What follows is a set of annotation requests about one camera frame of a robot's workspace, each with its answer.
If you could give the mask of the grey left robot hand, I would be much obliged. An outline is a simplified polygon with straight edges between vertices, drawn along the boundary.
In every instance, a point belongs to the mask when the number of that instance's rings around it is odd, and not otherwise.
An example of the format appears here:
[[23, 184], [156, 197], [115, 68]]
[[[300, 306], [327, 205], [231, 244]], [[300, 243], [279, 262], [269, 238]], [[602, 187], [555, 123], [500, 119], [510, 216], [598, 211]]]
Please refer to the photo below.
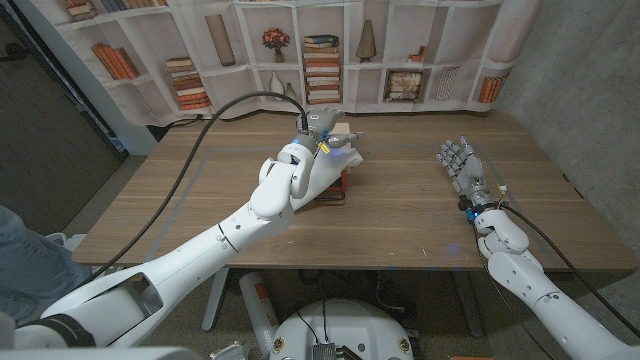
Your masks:
[[341, 110], [335, 109], [310, 109], [306, 112], [306, 125], [304, 128], [303, 118], [297, 119], [298, 135], [294, 142], [301, 144], [314, 152], [316, 148], [324, 144], [326, 147], [340, 148], [347, 143], [351, 143], [365, 136], [364, 132], [354, 132], [349, 134], [331, 134], [338, 120], [344, 116]]

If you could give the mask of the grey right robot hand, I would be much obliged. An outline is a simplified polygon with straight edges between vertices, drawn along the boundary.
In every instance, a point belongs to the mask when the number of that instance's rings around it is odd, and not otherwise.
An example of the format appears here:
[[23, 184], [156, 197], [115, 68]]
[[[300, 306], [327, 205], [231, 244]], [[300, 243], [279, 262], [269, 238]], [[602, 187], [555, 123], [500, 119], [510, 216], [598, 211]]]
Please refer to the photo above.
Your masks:
[[497, 207], [485, 183], [482, 163], [464, 136], [460, 143], [446, 140], [436, 157], [452, 180], [461, 211], [481, 214]]

